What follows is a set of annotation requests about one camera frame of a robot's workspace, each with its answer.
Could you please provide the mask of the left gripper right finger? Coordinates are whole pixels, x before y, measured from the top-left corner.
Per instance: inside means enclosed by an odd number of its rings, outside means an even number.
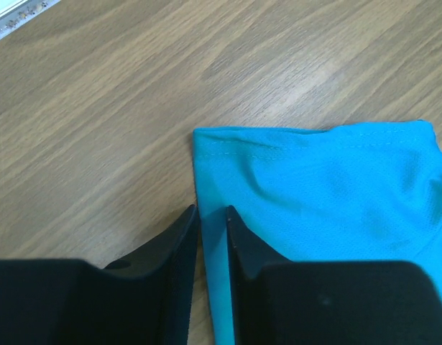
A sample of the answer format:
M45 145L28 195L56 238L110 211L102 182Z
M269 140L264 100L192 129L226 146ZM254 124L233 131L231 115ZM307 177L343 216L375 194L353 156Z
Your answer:
M294 262L226 211L237 344L442 344L442 301L406 261Z

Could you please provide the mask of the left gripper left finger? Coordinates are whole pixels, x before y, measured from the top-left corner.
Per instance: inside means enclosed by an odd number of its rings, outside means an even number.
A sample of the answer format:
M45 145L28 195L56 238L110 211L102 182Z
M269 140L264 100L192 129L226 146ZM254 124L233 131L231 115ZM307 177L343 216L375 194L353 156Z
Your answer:
M0 259L0 344L186 344L197 245L189 206L104 268Z

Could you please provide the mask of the teal t shirt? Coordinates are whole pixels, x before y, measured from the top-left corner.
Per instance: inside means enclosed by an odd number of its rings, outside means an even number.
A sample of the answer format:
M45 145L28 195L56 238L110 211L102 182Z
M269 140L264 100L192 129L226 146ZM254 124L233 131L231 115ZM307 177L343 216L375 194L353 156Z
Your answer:
M228 206L289 259L411 261L442 298L442 151L430 123L198 128L193 166L217 344L234 342Z

